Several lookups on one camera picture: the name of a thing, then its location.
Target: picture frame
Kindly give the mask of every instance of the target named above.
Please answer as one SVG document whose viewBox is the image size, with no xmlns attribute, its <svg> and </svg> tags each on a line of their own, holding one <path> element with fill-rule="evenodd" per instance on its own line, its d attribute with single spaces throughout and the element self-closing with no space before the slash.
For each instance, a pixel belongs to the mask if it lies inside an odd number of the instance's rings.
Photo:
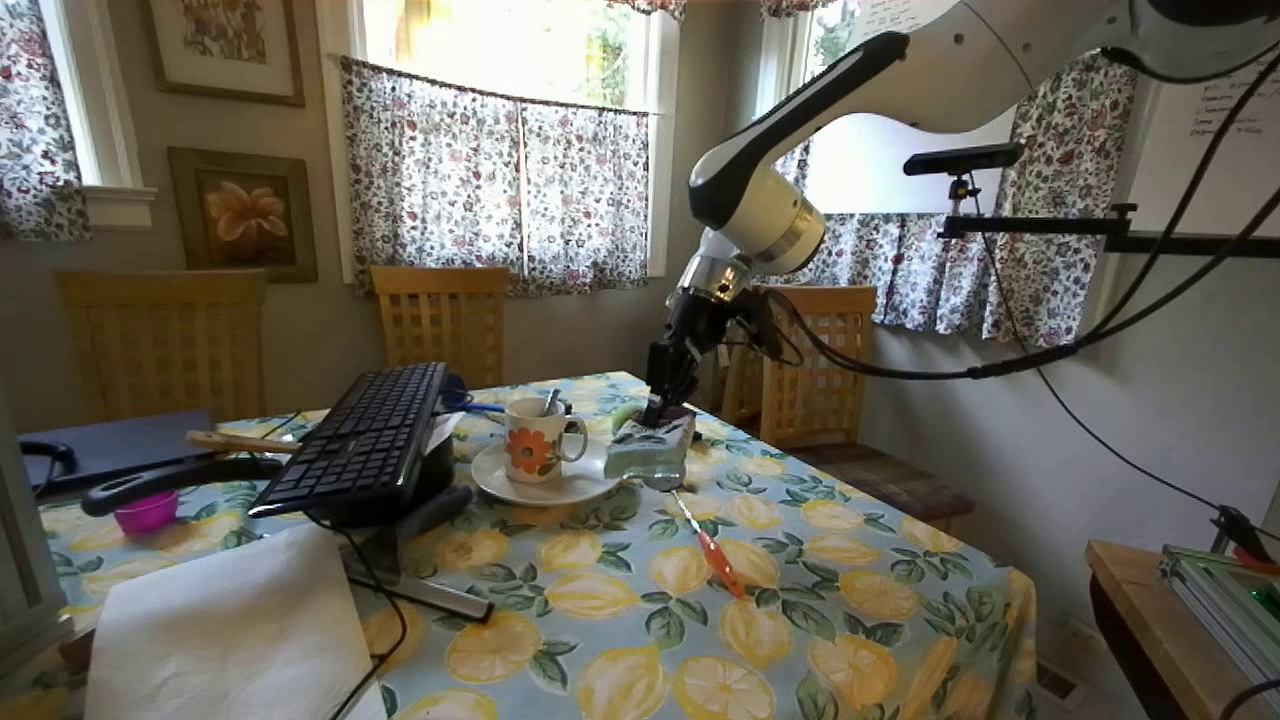
<svg viewBox="0 0 1280 720">
<path fill-rule="evenodd" d="M 292 0 L 147 0 L 162 91 L 304 106 Z"/>
<path fill-rule="evenodd" d="M 166 172 L 192 268 L 269 268 L 276 285 L 315 280 L 304 160 L 166 149 Z"/>
</svg>

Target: saucer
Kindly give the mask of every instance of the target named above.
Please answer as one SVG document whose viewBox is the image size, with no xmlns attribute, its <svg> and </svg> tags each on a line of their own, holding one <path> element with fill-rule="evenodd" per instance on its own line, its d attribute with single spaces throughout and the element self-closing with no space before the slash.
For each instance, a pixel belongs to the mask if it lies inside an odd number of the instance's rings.
<svg viewBox="0 0 1280 720">
<path fill-rule="evenodd" d="M 603 471 L 603 452 L 587 452 L 572 463 L 558 463 L 552 476 L 545 476 L 539 484 L 515 484 L 509 476 L 509 452 L 505 448 L 488 448 L 470 457 L 470 482 L 498 500 L 512 506 L 582 506 L 597 500 L 603 491 L 610 491 L 624 476 L 609 476 Z"/>
</svg>

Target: mug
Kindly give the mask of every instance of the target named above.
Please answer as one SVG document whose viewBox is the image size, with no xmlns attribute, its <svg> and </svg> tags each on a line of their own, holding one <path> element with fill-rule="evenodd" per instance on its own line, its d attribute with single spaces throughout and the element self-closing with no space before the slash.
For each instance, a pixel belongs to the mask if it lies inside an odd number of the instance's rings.
<svg viewBox="0 0 1280 720">
<path fill-rule="evenodd" d="M 580 462 L 587 452 L 587 429 L 577 415 L 557 412 L 545 400 L 509 400 L 509 476 L 515 484 L 545 484 L 558 463 Z"/>
</svg>

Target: chair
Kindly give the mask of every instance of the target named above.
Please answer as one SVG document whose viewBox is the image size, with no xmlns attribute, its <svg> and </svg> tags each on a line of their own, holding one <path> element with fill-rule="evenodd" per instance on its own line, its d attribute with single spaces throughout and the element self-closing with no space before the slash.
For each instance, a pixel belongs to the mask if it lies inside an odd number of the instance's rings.
<svg viewBox="0 0 1280 720">
<path fill-rule="evenodd" d="M 866 358 L 874 288 L 779 288 L 802 326 L 842 358 Z M 972 512 L 972 500 L 915 463 L 860 444 L 863 379 L 827 366 L 794 321 L 779 318 L 790 338 L 783 366 L 762 359 L 755 348 L 735 345 L 724 377 L 724 415 L 750 429 L 761 441 L 825 469 L 827 476 L 881 496 L 882 506 L 927 520 L 953 524 Z"/>
<path fill-rule="evenodd" d="M 505 379 L 505 268 L 370 268 L 388 370 L 442 359 L 470 390 Z"/>
<path fill-rule="evenodd" d="M 57 272 L 98 419 L 263 412 L 263 272 Z"/>
</svg>

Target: black keyboard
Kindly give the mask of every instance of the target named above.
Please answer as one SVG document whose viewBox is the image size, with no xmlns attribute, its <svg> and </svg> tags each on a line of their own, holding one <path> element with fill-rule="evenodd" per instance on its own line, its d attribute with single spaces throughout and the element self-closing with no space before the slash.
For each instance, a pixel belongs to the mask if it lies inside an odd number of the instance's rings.
<svg viewBox="0 0 1280 720">
<path fill-rule="evenodd" d="M 442 366 L 354 377 L 249 512 L 342 516 L 409 506 L 440 390 Z"/>
</svg>

